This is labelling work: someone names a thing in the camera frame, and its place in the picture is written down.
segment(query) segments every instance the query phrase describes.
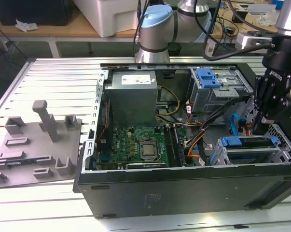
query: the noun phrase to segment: wooden table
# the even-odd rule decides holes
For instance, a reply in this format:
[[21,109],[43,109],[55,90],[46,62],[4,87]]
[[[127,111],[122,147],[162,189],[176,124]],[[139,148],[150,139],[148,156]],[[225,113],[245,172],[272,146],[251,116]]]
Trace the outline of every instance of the wooden table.
[[[256,0],[257,3],[262,3],[262,0]],[[231,20],[232,11],[228,9],[220,9],[219,15],[223,16],[225,19]],[[258,16],[247,15],[246,20],[250,23],[256,24],[260,27],[259,23],[256,22]],[[225,21],[226,26],[234,27],[231,23]],[[245,24],[237,24],[239,32],[247,32],[253,30]],[[0,23],[1,30],[9,37],[12,41],[41,41],[47,42],[50,46],[52,55],[54,58],[61,57],[60,52],[57,47],[57,42],[88,42],[89,50],[92,51],[91,42],[132,42],[135,30],[127,30],[116,33],[114,36],[110,37],[99,37],[98,33],[87,21],[84,15],[80,11],[75,11],[71,22],[64,27],[56,26],[38,26],[39,30],[22,32],[17,29],[15,26],[2,26]],[[275,26],[265,27],[265,29],[270,31],[277,31]],[[221,38],[222,28],[220,24],[216,24],[212,36],[214,38]],[[7,41],[7,38],[3,36],[0,32],[0,41],[4,50],[8,48],[4,45],[4,41]]]

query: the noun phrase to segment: ur robot arm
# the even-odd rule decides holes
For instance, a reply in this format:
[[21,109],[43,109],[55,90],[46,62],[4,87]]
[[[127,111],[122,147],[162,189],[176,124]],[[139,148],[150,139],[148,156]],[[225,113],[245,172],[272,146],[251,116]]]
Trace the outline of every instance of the ur robot arm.
[[170,42],[195,41],[202,30],[195,21],[194,11],[205,27],[209,21],[206,0],[182,0],[176,11],[169,5],[148,7],[141,25],[140,49],[136,62],[169,62],[167,47]]
[[254,43],[270,40],[273,44],[262,61],[267,68],[265,74],[255,79],[254,103],[258,114],[253,123],[254,134],[265,134],[270,124],[291,117],[291,0],[284,2],[276,28],[277,33],[260,32],[245,39],[247,42],[253,38],[250,42]]
[[[172,11],[171,8],[166,9],[167,13],[159,14],[155,8],[148,8],[144,17],[145,23],[142,24],[141,47],[137,53],[136,62],[169,62],[168,43],[196,40],[202,33],[200,26],[204,27],[208,21],[206,0],[182,0],[176,11]],[[237,37],[240,50],[229,54],[208,57],[203,51],[205,59],[214,61],[256,51],[262,45],[264,45],[263,48],[267,48],[267,50],[263,49],[266,55],[262,61],[267,68],[266,72],[263,76],[256,76],[254,86],[254,104],[257,115],[253,121],[253,134],[256,135],[265,134],[270,124],[291,117],[291,0],[284,2],[276,27],[277,33],[254,32],[252,35],[240,33]],[[207,31],[205,44],[209,34],[210,29]]]

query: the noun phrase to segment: slotted aluminum table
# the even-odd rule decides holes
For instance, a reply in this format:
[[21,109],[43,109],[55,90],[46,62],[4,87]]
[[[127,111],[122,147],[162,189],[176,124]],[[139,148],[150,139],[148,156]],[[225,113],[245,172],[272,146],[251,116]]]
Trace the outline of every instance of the slotted aluminum table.
[[[224,63],[245,62],[256,74],[265,68],[260,57],[236,57]],[[205,63],[203,58],[172,58],[172,62]],[[55,119],[75,114],[83,121],[80,143],[88,137],[100,63],[130,63],[132,58],[37,59],[24,65],[0,100],[0,144],[9,116],[38,121],[34,100],[47,100]],[[73,180],[0,189],[0,231],[236,231],[291,232],[291,196],[270,210],[130,217],[97,220],[82,194],[72,192]]]

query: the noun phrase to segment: gray plastic tray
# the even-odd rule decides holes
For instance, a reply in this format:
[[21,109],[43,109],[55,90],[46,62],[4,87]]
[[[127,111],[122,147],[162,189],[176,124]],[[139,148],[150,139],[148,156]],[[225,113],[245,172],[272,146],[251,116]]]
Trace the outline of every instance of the gray plastic tray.
[[8,119],[0,147],[0,188],[74,178],[82,121],[75,115],[55,121],[46,107],[46,101],[33,104],[42,123]]

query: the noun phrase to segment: motherboard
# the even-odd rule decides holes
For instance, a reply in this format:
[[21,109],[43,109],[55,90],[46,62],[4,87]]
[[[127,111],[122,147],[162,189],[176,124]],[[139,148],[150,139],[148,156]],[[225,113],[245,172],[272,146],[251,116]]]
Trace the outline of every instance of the motherboard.
[[98,163],[110,169],[125,169],[127,164],[135,163],[183,166],[185,140],[186,131],[181,127],[116,127],[112,150],[109,154],[100,154]]

